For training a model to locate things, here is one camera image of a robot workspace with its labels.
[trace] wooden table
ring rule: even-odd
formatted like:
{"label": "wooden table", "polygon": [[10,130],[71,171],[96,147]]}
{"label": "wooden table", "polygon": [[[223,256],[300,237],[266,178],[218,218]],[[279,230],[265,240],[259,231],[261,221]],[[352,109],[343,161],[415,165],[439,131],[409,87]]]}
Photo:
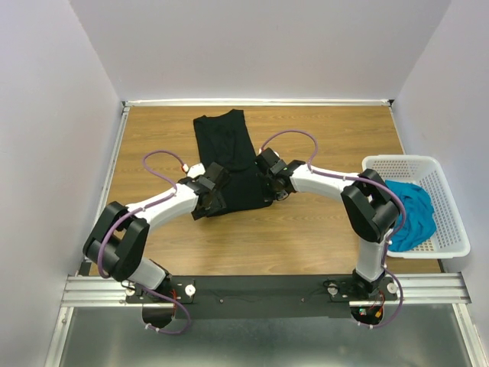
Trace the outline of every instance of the wooden table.
{"label": "wooden table", "polygon": [[[300,128],[319,141],[314,165],[359,172],[365,156],[402,153],[387,107],[253,106],[243,109],[251,140],[258,150],[273,133]],[[193,119],[231,107],[132,107],[118,155],[108,201],[136,203],[169,188],[141,165],[155,149],[176,152],[190,166],[199,162]],[[285,161],[306,160],[312,142],[298,134],[282,135],[270,146]],[[148,160],[174,180],[178,162],[164,154]],[[358,256],[342,203],[312,194],[295,194],[264,209],[203,218],[181,216],[156,230],[144,255],[173,274],[334,274],[350,273]],[[439,272],[436,260],[390,258],[396,272]]]}

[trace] laundry basket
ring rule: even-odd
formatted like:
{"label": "laundry basket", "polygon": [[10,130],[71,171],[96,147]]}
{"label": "laundry basket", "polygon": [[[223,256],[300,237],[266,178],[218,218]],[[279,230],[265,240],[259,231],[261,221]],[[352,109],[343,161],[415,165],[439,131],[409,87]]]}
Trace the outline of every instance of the laundry basket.
{"label": "laundry basket", "polygon": [[364,169],[376,170],[384,180],[421,186],[431,196],[436,232],[427,241],[406,252],[388,252],[395,258],[457,258],[471,246],[440,163],[419,155],[376,155],[366,157]]}

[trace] white wall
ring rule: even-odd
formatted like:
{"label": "white wall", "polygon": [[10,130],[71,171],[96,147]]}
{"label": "white wall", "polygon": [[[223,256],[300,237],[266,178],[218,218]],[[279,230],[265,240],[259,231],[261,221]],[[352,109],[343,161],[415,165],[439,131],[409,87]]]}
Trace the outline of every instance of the white wall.
{"label": "white wall", "polygon": [[393,99],[449,0],[71,0],[123,100]]}
{"label": "white wall", "polygon": [[0,12],[0,365],[44,365],[120,102],[66,0]]}
{"label": "white wall", "polygon": [[443,166],[471,241],[463,270],[471,312],[489,348],[489,2],[454,0],[393,104],[407,153]]}

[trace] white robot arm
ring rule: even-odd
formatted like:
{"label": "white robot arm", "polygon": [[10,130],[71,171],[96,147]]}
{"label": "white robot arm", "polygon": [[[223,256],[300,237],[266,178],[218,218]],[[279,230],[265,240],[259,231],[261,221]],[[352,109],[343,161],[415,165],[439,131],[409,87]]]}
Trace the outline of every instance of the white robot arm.
{"label": "white robot arm", "polygon": [[[276,199],[283,199],[291,193],[316,193],[343,201],[351,226],[360,237],[360,255],[347,296],[352,294],[356,298],[368,299],[384,279],[384,243],[397,221],[399,210],[391,197],[375,186],[321,174],[359,176],[368,182],[376,180],[385,185],[378,174],[373,170],[362,174],[320,170],[308,167],[302,161],[286,164],[269,148],[257,156],[255,163],[267,185],[268,194]],[[198,219],[225,207],[220,189],[228,179],[227,172],[217,164],[209,166],[204,174],[202,171],[202,165],[194,166],[190,170],[193,177],[180,180],[173,197],[134,214],[120,225],[118,230],[125,229],[125,234],[121,239],[112,235],[104,249],[102,267],[105,272],[117,281],[129,280],[160,294],[169,294],[170,273],[143,257],[144,245],[150,232],[177,216],[192,213],[194,219]],[[127,206],[116,202],[109,204],[87,239],[83,253],[96,263],[102,239],[119,218],[168,196],[173,190]]]}

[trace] blue towel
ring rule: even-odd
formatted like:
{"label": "blue towel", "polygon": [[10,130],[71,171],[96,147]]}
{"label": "blue towel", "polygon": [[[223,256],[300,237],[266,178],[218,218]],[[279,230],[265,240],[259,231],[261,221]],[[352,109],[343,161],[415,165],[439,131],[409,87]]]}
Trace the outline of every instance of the blue towel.
{"label": "blue towel", "polygon": [[433,205],[429,194],[412,183],[386,180],[385,183],[403,202],[407,219],[404,227],[392,238],[389,250],[393,252],[409,251],[429,239],[436,231],[433,220]]}

